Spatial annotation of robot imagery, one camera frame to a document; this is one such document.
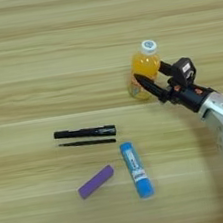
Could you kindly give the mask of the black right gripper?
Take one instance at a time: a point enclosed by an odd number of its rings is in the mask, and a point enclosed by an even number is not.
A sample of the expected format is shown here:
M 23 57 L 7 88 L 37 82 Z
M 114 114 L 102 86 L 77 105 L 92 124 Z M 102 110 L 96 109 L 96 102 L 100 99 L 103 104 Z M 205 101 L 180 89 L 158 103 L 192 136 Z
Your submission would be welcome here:
M 172 66 L 164 61 L 160 61 L 159 72 L 170 77 L 172 75 Z M 170 101 L 173 104 L 180 104 L 196 113 L 214 91 L 212 88 L 194 84 L 195 78 L 193 75 L 190 75 L 188 78 L 185 76 L 170 77 L 165 89 L 156 85 L 154 81 L 146 76 L 139 74 L 134 76 L 137 82 L 149 93 L 156 96 L 160 102 Z

